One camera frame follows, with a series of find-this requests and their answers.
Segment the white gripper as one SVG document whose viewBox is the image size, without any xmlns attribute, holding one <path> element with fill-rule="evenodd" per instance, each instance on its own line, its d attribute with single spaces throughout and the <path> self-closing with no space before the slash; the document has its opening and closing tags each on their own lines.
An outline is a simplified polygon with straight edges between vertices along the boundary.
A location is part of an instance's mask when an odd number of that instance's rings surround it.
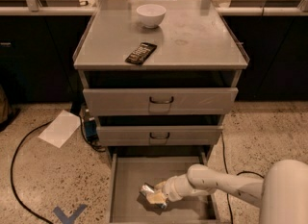
<svg viewBox="0 0 308 224">
<path fill-rule="evenodd" d="M 176 202 L 183 199 L 176 189 L 176 183 L 180 180 L 179 177 L 174 176 L 166 181 L 162 181 L 154 186 L 154 189 L 161 189 L 158 192 L 148 193 L 146 199 L 150 204 L 165 204 L 168 201 Z"/>
</svg>

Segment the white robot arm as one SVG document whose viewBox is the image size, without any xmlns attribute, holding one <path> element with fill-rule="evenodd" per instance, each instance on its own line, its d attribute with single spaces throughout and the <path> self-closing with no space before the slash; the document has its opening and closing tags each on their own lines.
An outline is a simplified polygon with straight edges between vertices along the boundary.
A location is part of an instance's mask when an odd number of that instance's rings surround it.
<svg viewBox="0 0 308 224">
<path fill-rule="evenodd" d="M 154 205 L 206 196 L 216 190 L 259 209 L 260 224 L 308 224 L 308 164 L 295 160 L 276 162 L 262 179 L 217 172 L 194 164 L 145 194 Z"/>
</svg>

